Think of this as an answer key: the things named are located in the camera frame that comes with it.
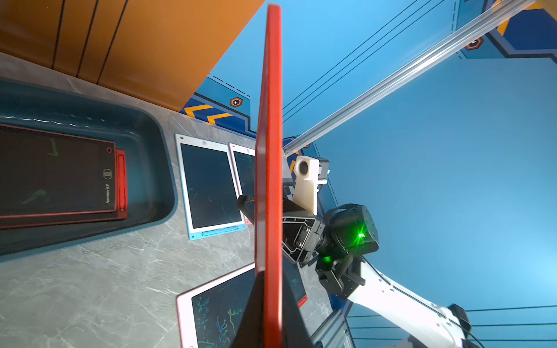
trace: metal rail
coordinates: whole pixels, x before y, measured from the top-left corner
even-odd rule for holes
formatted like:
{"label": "metal rail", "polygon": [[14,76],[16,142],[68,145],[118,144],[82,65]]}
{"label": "metal rail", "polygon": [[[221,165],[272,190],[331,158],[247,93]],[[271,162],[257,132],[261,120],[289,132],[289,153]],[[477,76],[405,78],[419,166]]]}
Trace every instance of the metal rail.
{"label": "metal rail", "polygon": [[470,23],[286,144],[283,147],[286,156],[290,156],[312,141],[327,134],[534,3],[534,0],[502,0],[489,8]]}

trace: black tablet screen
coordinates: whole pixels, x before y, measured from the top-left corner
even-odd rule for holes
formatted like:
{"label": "black tablet screen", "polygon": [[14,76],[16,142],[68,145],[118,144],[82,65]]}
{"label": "black tablet screen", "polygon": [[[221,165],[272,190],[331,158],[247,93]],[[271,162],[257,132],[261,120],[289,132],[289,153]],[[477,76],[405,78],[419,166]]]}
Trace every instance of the black tablet screen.
{"label": "black tablet screen", "polygon": [[255,195],[255,156],[234,151],[242,194]]}
{"label": "black tablet screen", "polygon": [[250,269],[192,297],[199,347],[228,348],[234,342],[255,283]]}
{"label": "black tablet screen", "polygon": [[227,153],[187,144],[180,147],[193,228],[241,221]]}
{"label": "black tablet screen", "polygon": [[114,143],[0,126],[0,216],[115,210]]}

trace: red tablet frame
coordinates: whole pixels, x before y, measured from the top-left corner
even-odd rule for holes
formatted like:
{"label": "red tablet frame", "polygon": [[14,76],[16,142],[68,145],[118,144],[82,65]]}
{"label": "red tablet frame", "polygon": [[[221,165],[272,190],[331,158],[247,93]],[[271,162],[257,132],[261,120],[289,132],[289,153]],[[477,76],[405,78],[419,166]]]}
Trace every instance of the red tablet frame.
{"label": "red tablet frame", "polygon": [[[51,132],[51,131],[47,131],[47,130],[39,130],[39,129],[33,129],[33,128],[27,128],[27,127],[19,127],[19,126],[12,126],[12,125],[6,125],[6,124],[1,124],[2,127],[7,127],[7,128],[16,128],[16,129],[25,129],[25,130],[31,130],[31,131],[35,131],[35,132],[39,132],[39,133],[47,133],[47,134],[56,134],[56,135],[63,135],[63,136],[69,136],[71,138],[79,138],[79,139],[87,139],[87,140],[94,140],[94,141],[98,141],[101,143],[108,143],[111,144],[111,147],[114,149],[113,153],[114,153],[114,168],[117,167],[118,163],[117,163],[117,158],[116,158],[116,144],[113,141],[106,141],[106,140],[99,140],[99,139],[93,139],[93,138],[87,138],[85,136],[78,136],[78,135],[69,135],[69,134],[62,134],[62,133],[56,133],[56,132]],[[114,181],[115,185],[116,185],[116,189],[118,189],[118,180]],[[69,213],[47,213],[47,214],[23,214],[23,215],[0,215],[0,219],[9,219],[9,218],[26,218],[26,217],[41,217],[41,216],[58,216],[58,215],[74,215],[74,214],[93,214],[93,213],[110,213],[110,212],[114,212],[117,209],[117,205],[116,202],[114,203],[114,209],[112,210],[95,210],[92,212],[69,212]]]}
{"label": "red tablet frame", "polygon": [[128,174],[126,171],[126,152],[122,150],[116,150],[116,210],[113,212],[106,213],[82,213],[78,216],[75,214],[72,217],[76,217],[75,220],[64,220],[67,218],[68,214],[59,215],[41,215],[30,217],[25,215],[18,218],[7,218],[3,221],[16,220],[15,224],[11,225],[0,225],[1,229],[11,229],[11,228],[22,228],[22,227],[37,227],[37,226],[50,226],[50,225],[62,225],[70,223],[85,223],[85,222],[102,222],[110,220],[123,220],[128,217]]}
{"label": "red tablet frame", "polygon": [[255,271],[265,272],[265,348],[282,347],[281,16],[280,6],[268,6],[255,155]]}

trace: black tablet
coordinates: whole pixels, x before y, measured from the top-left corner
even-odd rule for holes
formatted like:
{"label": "black tablet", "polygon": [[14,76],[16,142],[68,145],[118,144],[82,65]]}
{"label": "black tablet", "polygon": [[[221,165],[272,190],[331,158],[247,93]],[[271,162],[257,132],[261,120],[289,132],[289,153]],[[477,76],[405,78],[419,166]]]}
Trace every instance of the black tablet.
{"label": "black tablet", "polygon": [[[307,295],[296,264],[283,257],[283,281],[288,281],[301,307]],[[255,264],[242,267],[176,298],[182,347],[232,346],[255,283]]]}
{"label": "black tablet", "polygon": [[[246,196],[255,195],[255,150],[232,143],[229,143],[228,147],[232,155],[239,193]],[[255,216],[254,202],[247,202],[246,209],[251,216]]]}
{"label": "black tablet", "polygon": [[0,125],[0,218],[113,212],[115,144]]}
{"label": "black tablet", "polygon": [[69,223],[102,222],[123,220],[128,217],[128,175],[126,172],[126,152],[116,150],[116,210],[83,214],[57,214],[23,217],[4,217],[0,220],[1,229],[63,225]]}

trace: lcd writing tablet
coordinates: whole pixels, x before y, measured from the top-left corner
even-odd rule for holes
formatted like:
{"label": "lcd writing tablet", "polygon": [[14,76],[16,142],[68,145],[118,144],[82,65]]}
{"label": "lcd writing tablet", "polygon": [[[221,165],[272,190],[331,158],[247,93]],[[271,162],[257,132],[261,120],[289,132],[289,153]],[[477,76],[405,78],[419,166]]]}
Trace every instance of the lcd writing tablet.
{"label": "lcd writing tablet", "polygon": [[190,236],[245,228],[228,147],[179,134],[176,140]]}
{"label": "lcd writing tablet", "polygon": [[[298,266],[283,258],[283,281],[288,281],[298,306],[307,296]],[[228,348],[234,342],[255,283],[254,264],[177,296],[182,347]]]}
{"label": "lcd writing tablet", "polygon": [[234,158],[242,194],[255,195],[255,156],[234,151]]}
{"label": "lcd writing tablet", "polygon": [[117,190],[116,205],[113,212],[84,213],[84,214],[59,214],[10,217],[0,220],[0,229],[62,225],[68,223],[101,222],[109,220],[123,220],[128,216],[128,178],[126,173],[126,153],[116,150],[118,166],[116,167]]}
{"label": "lcd writing tablet", "polygon": [[0,218],[113,212],[114,143],[0,125]]}

